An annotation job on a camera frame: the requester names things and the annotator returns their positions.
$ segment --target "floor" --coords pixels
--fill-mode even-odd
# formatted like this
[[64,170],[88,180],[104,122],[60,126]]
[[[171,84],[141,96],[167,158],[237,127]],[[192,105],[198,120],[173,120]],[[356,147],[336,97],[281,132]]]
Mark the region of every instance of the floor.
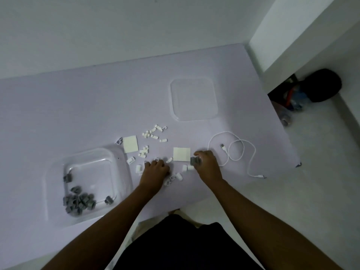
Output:
[[[360,149],[332,100],[295,114],[286,131],[302,167],[248,184],[241,193],[297,229],[342,268],[355,269],[360,265]],[[200,223],[219,222],[251,254],[214,196],[181,210]],[[40,269],[53,255],[9,269]]]

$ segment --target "person's left hand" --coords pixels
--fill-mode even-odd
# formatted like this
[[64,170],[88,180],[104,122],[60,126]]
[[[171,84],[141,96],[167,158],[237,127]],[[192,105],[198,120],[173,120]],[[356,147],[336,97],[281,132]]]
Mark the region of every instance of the person's left hand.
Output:
[[158,162],[154,160],[151,164],[146,162],[139,187],[144,188],[154,196],[161,189],[164,179],[169,171],[170,167],[165,165],[163,160],[159,160]]

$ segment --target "forearm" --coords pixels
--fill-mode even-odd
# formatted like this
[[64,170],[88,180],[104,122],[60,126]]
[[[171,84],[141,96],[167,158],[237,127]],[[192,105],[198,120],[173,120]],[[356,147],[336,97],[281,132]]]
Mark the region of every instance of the forearm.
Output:
[[137,187],[118,206],[71,241],[43,269],[105,269],[151,198],[148,191]]
[[209,187],[266,269],[340,269],[298,231],[252,203],[226,181],[216,180]]

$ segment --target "hand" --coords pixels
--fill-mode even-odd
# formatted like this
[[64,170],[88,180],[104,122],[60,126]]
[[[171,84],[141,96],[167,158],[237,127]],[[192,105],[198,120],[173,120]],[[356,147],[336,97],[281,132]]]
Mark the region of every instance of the hand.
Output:
[[201,163],[194,164],[194,168],[198,172],[201,180],[203,180],[208,187],[210,187],[214,182],[223,179],[218,161],[212,151],[199,150],[196,151],[194,155],[200,156],[201,158]]
[[151,195],[155,195],[161,189],[166,175],[169,174],[170,167],[164,164],[163,160],[156,162],[155,160],[145,163],[144,172],[142,173],[139,187],[149,191]]

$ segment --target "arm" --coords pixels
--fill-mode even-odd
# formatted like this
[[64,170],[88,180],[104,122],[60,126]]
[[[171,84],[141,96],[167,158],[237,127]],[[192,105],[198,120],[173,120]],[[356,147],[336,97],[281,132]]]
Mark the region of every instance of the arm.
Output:
[[215,194],[236,231],[265,269],[341,269],[285,222],[260,208],[223,180],[211,151],[197,151],[200,178]]
[[160,190],[169,169],[163,160],[145,163],[139,186],[65,246],[43,269],[105,269],[142,208]]

